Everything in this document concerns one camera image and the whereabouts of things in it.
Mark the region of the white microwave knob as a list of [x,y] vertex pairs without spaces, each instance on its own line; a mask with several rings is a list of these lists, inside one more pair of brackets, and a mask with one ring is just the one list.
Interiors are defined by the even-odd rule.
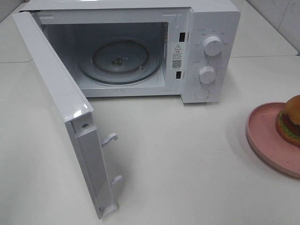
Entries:
[[208,56],[218,55],[222,51],[222,48],[223,40],[217,34],[210,35],[203,41],[203,49]]
[[213,67],[203,67],[199,70],[199,80],[201,83],[210,84],[215,81],[216,72]]

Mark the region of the white microwave door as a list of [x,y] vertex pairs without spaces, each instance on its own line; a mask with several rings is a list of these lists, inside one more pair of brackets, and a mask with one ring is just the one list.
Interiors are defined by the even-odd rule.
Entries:
[[117,140],[118,135],[111,133],[103,140],[99,139],[92,117],[93,107],[50,45],[38,19],[23,11],[14,14],[13,20],[32,57],[50,108],[65,125],[96,214],[101,219],[117,209],[112,187],[122,180],[122,176],[109,179],[102,148],[111,140]]

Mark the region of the pink speckled plate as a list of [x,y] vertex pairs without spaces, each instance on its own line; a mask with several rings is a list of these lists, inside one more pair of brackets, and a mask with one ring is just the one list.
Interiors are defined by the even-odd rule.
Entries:
[[251,149],[274,169],[300,177],[300,148],[284,140],[276,130],[276,118],[284,102],[256,107],[247,119],[246,136]]

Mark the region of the burger with cheese and lettuce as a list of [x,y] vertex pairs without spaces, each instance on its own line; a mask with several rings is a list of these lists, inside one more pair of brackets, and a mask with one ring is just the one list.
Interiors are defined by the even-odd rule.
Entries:
[[277,114],[276,130],[287,142],[300,146],[300,96],[289,99]]

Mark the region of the glass microwave turntable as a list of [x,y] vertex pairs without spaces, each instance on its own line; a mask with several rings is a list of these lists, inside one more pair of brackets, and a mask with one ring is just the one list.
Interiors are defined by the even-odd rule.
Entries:
[[127,85],[150,78],[161,63],[160,49],[153,49],[137,40],[121,39],[83,52],[79,68],[98,83]]

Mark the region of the white microwave oven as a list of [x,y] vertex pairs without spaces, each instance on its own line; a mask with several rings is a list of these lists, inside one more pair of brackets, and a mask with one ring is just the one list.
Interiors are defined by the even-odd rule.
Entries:
[[[219,100],[240,19],[229,0],[32,0],[23,11],[38,19],[84,96],[178,95],[184,103]],[[208,56],[203,41],[213,34],[222,38],[223,48],[218,55]],[[158,71],[127,85],[99,83],[82,73],[82,53],[121,39],[160,49]],[[210,84],[199,80],[199,70],[206,66],[216,72]],[[195,97],[200,88],[210,91],[206,100]]]

